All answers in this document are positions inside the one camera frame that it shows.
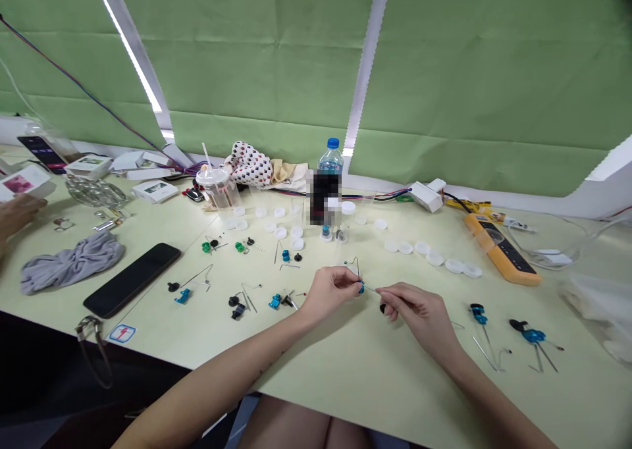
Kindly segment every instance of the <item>power strip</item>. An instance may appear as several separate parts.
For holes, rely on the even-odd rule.
[[[486,230],[495,230],[500,233],[490,219],[484,215],[472,213],[466,215],[464,221],[469,230],[478,237],[483,249],[491,249],[487,255],[507,281],[525,286],[538,286],[540,284],[542,277],[536,273],[509,240],[505,238],[498,246],[494,246],[492,238],[487,233],[481,233]]]

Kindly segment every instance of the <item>small white box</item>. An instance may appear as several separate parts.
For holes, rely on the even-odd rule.
[[[88,155],[69,164],[64,169],[68,174],[84,177],[90,180],[101,179],[107,174],[112,158]]]
[[[128,169],[140,168],[140,165],[145,161],[143,159],[142,151],[131,151],[130,153],[123,153],[112,161],[110,169],[113,171],[126,171]]]
[[[148,169],[136,169],[134,171],[127,172],[127,179],[129,180],[147,180],[158,179],[161,177],[173,176],[176,172],[170,168],[148,168]]]
[[[164,156],[158,156],[157,154],[146,151],[143,153],[143,159],[151,161],[152,163],[160,164],[161,166],[169,166],[171,160]]]
[[[175,196],[180,191],[165,181],[143,182],[132,188],[132,194],[150,203],[158,203]]]
[[[0,202],[8,202],[16,194],[26,192],[38,199],[51,194],[56,188],[50,175],[39,166],[30,165],[0,180]]]

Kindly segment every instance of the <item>black electronic component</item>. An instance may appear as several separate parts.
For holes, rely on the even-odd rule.
[[[90,294],[84,301],[84,306],[93,314],[109,319],[169,268],[180,255],[182,252],[171,245],[157,244]]]

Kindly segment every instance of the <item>black smartphone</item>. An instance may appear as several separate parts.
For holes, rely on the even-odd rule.
[[[157,244],[84,301],[93,314],[109,319],[176,261],[182,252]]]
[[[41,136],[18,136],[18,141],[33,153],[53,174],[66,174],[68,163]]]

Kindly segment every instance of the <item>plastic water bottle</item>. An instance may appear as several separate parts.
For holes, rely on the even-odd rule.
[[[338,146],[340,146],[338,138],[329,138],[327,140],[327,152],[318,161],[319,171],[329,171],[325,174],[342,174],[344,159]]]

